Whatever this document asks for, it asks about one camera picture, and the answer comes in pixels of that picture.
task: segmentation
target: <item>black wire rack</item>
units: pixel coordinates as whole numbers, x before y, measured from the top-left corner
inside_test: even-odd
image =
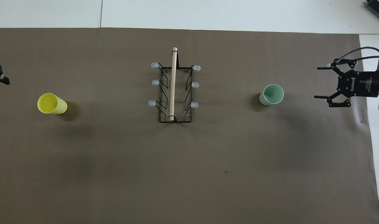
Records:
[[[184,118],[183,120],[177,120],[175,116],[174,120],[170,121],[168,119],[168,115],[165,113],[168,110],[168,96],[166,95],[165,90],[168,90],[168,71],[172,69],[172,67],[164,67],[159,62],[155,62],[151,64],[152,68],[158,68],[160,70],[160,79],[153,80],[152,85],[159,86],[159,100],[151,100],[148,102],[149,106],[156,107],[159,111],[158,121],[160,123],[190,123],[192,122],[192,110],[198,107],[198,103],[193,101],[193,89],[198,88],[199,84],[193,81],[193,72],[199,71],[201,69],[198,65],[191,65],[190,67],[180,67],[178,62],[178,54],[177,54],[177,66],[176,70],[183,70],[185,74],[188,74],[187,81],[185,82],[185,100],[184,100]]]

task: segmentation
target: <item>white floor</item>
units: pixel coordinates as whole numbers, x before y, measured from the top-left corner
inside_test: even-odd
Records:
[[[362,34],[379,48],[379,18],[364,0],[0,0],[0,27],[136,27]],[[363,56],[372,55],[365,50]],[[364,60],[365,71],[376,60]],[[367,99],[379,195],[379,111]]]

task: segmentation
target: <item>white rubber tip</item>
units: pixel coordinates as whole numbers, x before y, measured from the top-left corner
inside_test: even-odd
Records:
[[[155,100],[151,100],[148,102],[148,105],[149,106],[156,106],[156,101]]]
[[[192,82],[192,88],[198,88],[199,87],[199,83],[197,82]]]
[[[191,108],[198,108],[198,106],[197,102],[191,102]]]
[[[194,71],[200,71],[201,70],[201,67],[199,65],[194,65],[193,66],[193,70]]]
[[[159,62],[152,63],[151,68],[159,68]]]
[[[152,85],[158,86],[159,85],[159,80],[158,79],[152,80]]]

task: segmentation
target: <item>logo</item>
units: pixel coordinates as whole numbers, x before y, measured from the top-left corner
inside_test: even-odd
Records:
[[[354,82],[356,81],[356,78],[351,78],[351,92],[354,91]]]

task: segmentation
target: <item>plastic cup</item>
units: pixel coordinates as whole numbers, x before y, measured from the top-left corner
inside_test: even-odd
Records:
[[[268,85],[260,94],[259,99],[260,103],[266,106],[279,104],[283,100],[283,89],[276,84]]]
[[[37,108],[45,114],[63,114],[67,103],[52,93],[44,93],[37,101]]]

